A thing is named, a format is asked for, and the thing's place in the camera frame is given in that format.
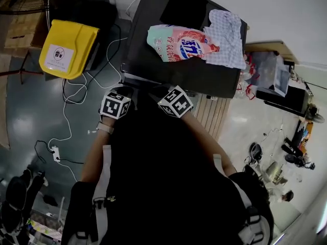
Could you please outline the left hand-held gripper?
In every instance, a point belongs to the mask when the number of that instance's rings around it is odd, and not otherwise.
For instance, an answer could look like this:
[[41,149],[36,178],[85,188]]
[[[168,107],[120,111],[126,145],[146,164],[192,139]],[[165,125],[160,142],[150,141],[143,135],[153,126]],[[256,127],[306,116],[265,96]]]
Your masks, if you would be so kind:
[[99,114],[113,119],[124,117],[131,104],[131,98],[110,91],[102,99]]

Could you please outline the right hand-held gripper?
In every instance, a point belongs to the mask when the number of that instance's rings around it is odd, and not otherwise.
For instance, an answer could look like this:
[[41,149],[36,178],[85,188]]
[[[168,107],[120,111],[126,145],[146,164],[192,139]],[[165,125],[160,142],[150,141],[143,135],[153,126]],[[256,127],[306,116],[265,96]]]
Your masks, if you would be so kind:
[[174,87],[157,104],[166,115],[176,118],[181,118],[194,106],[186,92],[179,86]]

